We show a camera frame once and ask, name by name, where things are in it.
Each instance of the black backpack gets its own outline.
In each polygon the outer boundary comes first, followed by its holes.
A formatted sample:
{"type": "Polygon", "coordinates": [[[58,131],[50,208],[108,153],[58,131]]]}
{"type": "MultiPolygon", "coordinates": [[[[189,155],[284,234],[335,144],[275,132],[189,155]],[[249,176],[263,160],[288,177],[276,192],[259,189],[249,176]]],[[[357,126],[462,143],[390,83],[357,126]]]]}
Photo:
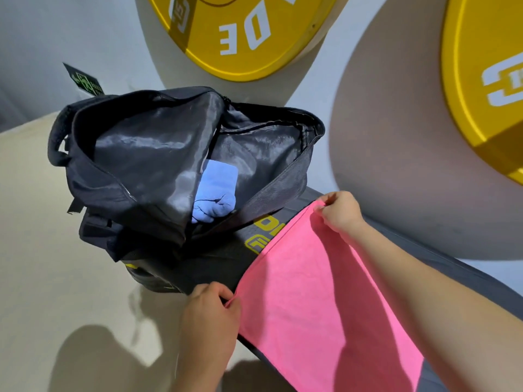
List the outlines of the black backpack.
{"type": "MultiPolygon", "coordinates": [[[[66,169],[69,211],[87,208],[82,240],[114,261],[140,253],[173,263],[187,257],[185,248],[298,198],[324,133],[307,111],[233,103],[207,87],[144,90],[67,106],[52,127],[48,158],[66,169]],[[238,167],[236,207],[214,223],[192,225],[206,158],[238,167]]],[[[180,276],[183,291],[193,283],[180,276]]]]}

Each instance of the pink towel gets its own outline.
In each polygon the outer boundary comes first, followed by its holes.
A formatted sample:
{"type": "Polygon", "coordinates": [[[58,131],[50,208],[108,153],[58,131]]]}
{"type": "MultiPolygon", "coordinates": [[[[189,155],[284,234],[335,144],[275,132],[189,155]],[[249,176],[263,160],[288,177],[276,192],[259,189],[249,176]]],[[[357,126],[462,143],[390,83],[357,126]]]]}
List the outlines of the pink towel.
{"type": "Polygon", "coordinates": [[[239,333],[298,392],[414,392],[423,356],[356,251],[314,206],[240,280],[239,333]]]}

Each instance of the blue cloth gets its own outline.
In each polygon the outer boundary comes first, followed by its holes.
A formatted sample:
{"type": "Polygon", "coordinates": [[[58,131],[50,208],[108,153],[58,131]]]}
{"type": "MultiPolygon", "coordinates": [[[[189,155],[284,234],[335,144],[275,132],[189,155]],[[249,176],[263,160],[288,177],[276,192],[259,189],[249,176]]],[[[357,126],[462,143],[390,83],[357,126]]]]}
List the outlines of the blue cloth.
{"type": "Polygon", "coordinates": [[[236,205],[238,168],[223,162],[205,160],[200,185],[193,205],[192,223],[212,223],[215,217],[224,217],[236,205]]]}

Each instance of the beige floor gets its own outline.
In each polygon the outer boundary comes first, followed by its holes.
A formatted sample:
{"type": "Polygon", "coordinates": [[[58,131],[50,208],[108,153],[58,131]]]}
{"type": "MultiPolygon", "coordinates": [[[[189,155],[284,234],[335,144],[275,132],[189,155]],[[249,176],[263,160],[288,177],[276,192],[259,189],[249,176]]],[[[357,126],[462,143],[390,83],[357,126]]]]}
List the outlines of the beige floor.
{"type": "MultiPolygon", "coordinates": [[[[0,390],[165,391],[185,297],[140,288],[79,240],[47,161],[54,117],[0,134],[0,390]]],[[[223,390],[292,389],[238,343],[223,390]]]]}

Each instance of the yellow weight plate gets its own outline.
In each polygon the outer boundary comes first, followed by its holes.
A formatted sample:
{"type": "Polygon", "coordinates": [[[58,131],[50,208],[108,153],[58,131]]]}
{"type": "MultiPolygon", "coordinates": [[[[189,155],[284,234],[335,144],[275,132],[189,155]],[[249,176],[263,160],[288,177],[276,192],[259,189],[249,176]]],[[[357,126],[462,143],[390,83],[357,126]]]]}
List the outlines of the yellow weight plate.
{"type": "Polygon", "coordinates": [[[325,35],[347,0],[149,0],[174,42],[207,72],[266,77],[325,35]]]}
{"type": "Polygon", "coordinates": [[[449,0],[442,76],[474,151],[523,184],[523,0],[449,0]]]}

